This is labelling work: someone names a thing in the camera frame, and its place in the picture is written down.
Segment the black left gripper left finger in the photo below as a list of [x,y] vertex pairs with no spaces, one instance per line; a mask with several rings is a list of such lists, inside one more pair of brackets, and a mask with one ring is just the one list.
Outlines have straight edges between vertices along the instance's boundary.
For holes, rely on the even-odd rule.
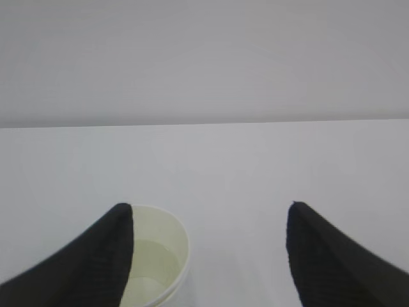
[[133,252],[132,207],[119,203],[64,248],[1,284],[1,306],[119,306]]

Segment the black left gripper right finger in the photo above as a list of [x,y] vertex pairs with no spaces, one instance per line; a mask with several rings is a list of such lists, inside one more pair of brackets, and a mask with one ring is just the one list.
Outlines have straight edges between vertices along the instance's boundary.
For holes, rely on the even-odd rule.
[[302,306],[408,306],[408,273],[303,202],[288,210],[286,250]]

